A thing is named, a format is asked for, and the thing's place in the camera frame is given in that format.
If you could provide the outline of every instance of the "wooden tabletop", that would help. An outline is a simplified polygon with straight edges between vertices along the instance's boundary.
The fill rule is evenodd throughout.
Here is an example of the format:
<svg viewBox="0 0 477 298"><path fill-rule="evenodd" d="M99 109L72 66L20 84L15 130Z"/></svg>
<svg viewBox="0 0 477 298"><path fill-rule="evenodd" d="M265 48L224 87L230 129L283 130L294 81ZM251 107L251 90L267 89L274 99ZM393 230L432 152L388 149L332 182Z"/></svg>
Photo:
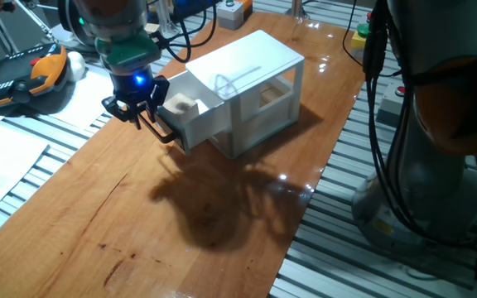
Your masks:
<svg viewBox="0 0 477 298"><path fill-rule="evenodd" d="M258 29L306 58L299 121L231 161L110 120L0 228L0 297L268 294L364 77L345 30L262 12L193 58Z"/></svg>

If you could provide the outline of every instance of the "white box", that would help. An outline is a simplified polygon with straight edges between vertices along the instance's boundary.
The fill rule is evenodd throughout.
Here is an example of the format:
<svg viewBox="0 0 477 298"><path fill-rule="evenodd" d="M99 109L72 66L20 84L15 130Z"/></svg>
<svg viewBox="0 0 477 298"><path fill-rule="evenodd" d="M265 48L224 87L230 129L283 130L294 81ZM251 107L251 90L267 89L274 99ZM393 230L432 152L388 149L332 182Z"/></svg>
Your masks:
<svg viewBox="0 0 477 298"><path fill-rule="evenodd" d="M187 71L169 79L166 101L181 92L198 103L200 116L182 123L159 107L157 120L176 134L186 155L210 139L235 158L298 119L303 65L303 56L256 31L187 63ZM293 83L281 76L291 69Z"/></svg>

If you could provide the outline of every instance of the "green object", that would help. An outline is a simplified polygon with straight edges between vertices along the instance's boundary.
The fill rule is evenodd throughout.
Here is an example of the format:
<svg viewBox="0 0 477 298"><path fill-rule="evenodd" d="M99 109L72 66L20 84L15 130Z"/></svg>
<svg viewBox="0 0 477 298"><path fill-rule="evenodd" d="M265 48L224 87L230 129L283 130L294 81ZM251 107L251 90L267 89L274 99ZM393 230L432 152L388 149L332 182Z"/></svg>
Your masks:
<svg viewBox="0 0 477 298"><path fill-rule="evenodd" d="M140 35L115 42L97 40L96 46L100 54L106 55L106 62L112 66L125 65L161 54L152 39Z"/></svg>
<svg viewBox="0 0 477 298"><path fill-rule="evenodd" d="M369 35L369 24L358 25L356 31L360 37L367 37Z"/></svg>

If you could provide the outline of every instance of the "metal grating floor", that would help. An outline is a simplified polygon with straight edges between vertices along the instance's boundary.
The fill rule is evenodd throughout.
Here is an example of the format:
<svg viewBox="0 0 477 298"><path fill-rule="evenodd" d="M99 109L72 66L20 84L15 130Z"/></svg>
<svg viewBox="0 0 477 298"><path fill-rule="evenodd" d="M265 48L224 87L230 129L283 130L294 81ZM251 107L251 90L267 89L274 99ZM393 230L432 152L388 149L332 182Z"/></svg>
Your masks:
<svg viewBox="0 0 477 298"><path fill-rule="evenodd" d="M254 0L255 11L284 13L291 1ZM332 1L313 2L305 6L312 20L347 27L351 6ZM354 20L370 9L357 7ZM202 22L201 14L190 17L189 30ZM171 59L152 63L155 74ZM384 74L398 70L388 48ZM396 78L381 78L380 99L389 83ZM0 202L0 227L40 188L86 141L110 118L104 113L90 127L78 129L50 116L37 116L28 108L17 118L4 118L0 124L47 141L50 148L25 177ZM301 221L294 241L277 274L270 296L273 297L477 297L474 281L475 252L443 251L426 259L393 259L370 246L354 226L351 200L356 187L373 172L369 149L365 88L355 100L312 200ZM387 152L393 129L379 127L380 144ZM474 168L474 158L468 160ZM430 272L423 275L409 266Z"/></svg>

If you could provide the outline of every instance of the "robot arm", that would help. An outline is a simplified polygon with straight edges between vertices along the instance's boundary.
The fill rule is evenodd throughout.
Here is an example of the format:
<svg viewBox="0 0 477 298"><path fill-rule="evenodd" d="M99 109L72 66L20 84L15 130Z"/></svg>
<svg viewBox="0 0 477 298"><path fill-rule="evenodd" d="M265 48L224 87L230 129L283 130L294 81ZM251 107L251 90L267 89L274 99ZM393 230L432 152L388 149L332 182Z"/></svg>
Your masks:
<svg viewBox="0 0 477 298"><path fill-rule="evenodd" d="M157 106L163 104L169 83L163 76L152 77L150 63L161 58L161 45L143 30L147 24L146 0L75 0L84 29L96 37L95 47L103 67L110 73L114 94L103 100L104 107L122 121L140 121L162 142L163 137L140 113L147 111L154 122ZM118 102L124 103L121 108Z"/></svg>

